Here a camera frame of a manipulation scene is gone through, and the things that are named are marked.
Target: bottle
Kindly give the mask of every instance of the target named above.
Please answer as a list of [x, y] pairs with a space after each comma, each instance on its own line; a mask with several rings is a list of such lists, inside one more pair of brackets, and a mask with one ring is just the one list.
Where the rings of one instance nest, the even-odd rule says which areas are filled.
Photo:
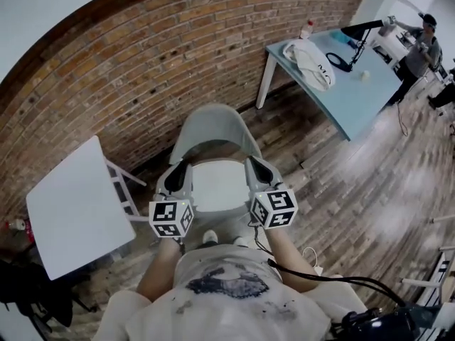
[[299, 38], [308, 39], [311, 33], [313, 33], [313, 25], [313, 21], [308, 20], [308, 22], [301, 27]]

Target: gray shirt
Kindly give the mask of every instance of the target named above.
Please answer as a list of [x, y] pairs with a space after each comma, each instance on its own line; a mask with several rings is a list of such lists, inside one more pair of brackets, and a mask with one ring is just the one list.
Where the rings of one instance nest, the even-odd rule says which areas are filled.
[[409, 68], [409, 71], [411, 71], [411, 73], [415, 77], [422, 77], [427, 72], [429, 63], [425, 59], [424, 55], [419, 51], [420, 49], [419, 45], [422, 42], [428, 45], [429, 56], [432, 58], [434, 62], [437, 62], [439, 59], [439, 55], [441, 54], [441, 47], [439, 46], [439, 42], [437, 39], [427, 37], [423, 33], [422, 28], [416, 26], [407, 26], [403, 23], [401, 23], [400, 26], [409, 31], [414, 37], [416, 37], [416, 42], [412, 46], [408, 55], [406, 56], [405, 62], [407, 67]]

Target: graphic print on shirt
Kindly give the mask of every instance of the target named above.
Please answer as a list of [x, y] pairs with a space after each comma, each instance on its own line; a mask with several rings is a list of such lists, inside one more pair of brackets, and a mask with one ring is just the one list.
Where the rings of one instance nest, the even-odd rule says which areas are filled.
[[219, 293], [236, 299], [256, 298], [269, 290], [266, 283], [243, 266], [235, 267], [232, 279], [226, 278], [229, 276], [223, 266], [211, 271], [206, 269], [200, 278], [190, 281], [186, 288], [195, 294]]

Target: chair backrest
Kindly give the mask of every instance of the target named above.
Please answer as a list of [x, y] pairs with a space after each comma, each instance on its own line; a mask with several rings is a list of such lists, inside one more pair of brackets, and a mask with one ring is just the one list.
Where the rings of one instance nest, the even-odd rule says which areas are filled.
[[212, 140], [230, 141], [247, 155], [262, 157], [259, 146], [238, 112], [228, 105], [208, 104], [186, 118], [169, 164], [178, 163], [194, 146]]

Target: person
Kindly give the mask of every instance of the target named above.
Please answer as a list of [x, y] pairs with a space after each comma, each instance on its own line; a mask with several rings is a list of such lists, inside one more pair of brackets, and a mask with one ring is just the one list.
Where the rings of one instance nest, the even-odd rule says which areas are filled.
[[416, 38], [416, 42], [411, 47], [408, 55], [400, 61], [400, 68], [397, 71], [397, 75], [402, 81], [402, 84], [390, 98], [387, 103], [389, 105], [393, 105], [395, 102], [400, 103], [413, 84], [425, 75], [428, 67], [437, 64], [441, 54], [441, 47], [434, 36], [437, 22], [432, 15], [425, 14], [423, 16], [423, 29], [408, 26], [399, 21], [396, 21], [396, 24], [409, 31]]
[[[316, 274], [288, 234], [266, 229], [278, 264]], [[268, 254], [243, 238], [218, 244], [209, 230], [198, 249], [163, 238], [135, 291], [107, 304], [94, 341], [324, 340], [331, 321], [366, 307], [346, 283], [277, 273]]]

